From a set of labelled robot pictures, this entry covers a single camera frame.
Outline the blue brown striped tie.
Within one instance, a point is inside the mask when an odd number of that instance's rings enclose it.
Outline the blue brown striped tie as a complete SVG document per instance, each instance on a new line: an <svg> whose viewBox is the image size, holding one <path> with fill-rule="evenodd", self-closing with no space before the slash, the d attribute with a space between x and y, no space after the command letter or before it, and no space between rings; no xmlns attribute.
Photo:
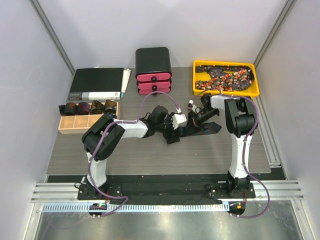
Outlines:
<svg viewBox="0 0 320 240"><path fill-rule="evenodd" d="M186 126L180 126L176 129L180 138L213 135L220 132L222 126L215 122L203 123L195 125L194 123L188 123Z"/></svg>

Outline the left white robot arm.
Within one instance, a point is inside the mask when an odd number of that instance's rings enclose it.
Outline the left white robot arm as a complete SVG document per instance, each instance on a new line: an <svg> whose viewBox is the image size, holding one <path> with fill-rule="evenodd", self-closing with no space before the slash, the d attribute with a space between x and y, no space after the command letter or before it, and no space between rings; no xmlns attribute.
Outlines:
<svg viewBox="0 0 320 240"><path fill-rule="evenodd" d="M156 106L152 112L137 120L100 117L82 136L82 143L88 159L87 194L100 200L107 192L107 160L122 139L145 139L156 132L162 133L168 144L180 141L180 129L187 117L179 108L169 113L163 106Z"/></svg>

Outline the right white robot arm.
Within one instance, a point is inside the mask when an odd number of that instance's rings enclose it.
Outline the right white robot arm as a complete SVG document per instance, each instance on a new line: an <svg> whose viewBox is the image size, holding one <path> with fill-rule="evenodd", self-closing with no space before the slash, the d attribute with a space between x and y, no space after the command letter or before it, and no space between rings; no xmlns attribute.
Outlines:
<svg viewBox="0 0 320 240"><path fill-rule="evenodd" d="M243 196L250 188L249 153L259 122L257 108L249 97L225 94L206 93L201 97L201 103L203 108L198 108L193 100L189 101L189 121L199 129L203 122L224 111L232 142L231 164L224 189L230 197Z"/></svg>

